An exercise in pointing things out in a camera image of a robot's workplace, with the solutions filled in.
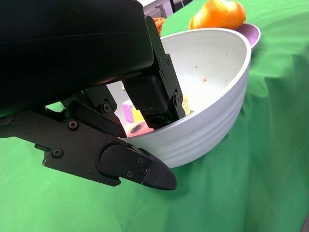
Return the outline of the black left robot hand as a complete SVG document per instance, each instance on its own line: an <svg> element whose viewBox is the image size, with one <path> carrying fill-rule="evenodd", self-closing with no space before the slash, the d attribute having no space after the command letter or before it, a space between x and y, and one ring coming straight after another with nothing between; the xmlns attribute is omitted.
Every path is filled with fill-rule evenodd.
<svg viewBox="0 0 309 232"><path fill-rule="evenodd" d="M3 0L0 135L34 143L45 167L117 186L174 190L160 159L124 141L107 85L121 81L148 127L185 116L154 20L136 0Z"/></svg>

